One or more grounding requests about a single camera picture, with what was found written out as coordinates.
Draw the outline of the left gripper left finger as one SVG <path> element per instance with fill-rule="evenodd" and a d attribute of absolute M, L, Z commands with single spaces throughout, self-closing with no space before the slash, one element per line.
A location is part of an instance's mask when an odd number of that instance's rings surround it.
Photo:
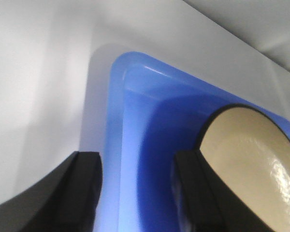
<path fill-rule="evenodd" d="M 98 152 L 73 152 L 32 187 L 0 204 L 0 232 L 91 232 L 102 188 Z"/>

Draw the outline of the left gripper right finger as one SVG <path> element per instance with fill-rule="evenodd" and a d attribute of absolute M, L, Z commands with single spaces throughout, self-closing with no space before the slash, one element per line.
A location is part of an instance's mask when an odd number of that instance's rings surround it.
<path fill-rule="evenodd" d="M 274 232 L 218 177 L 200 150 L 174 157 L 185 214 L 198 232 Z"/>

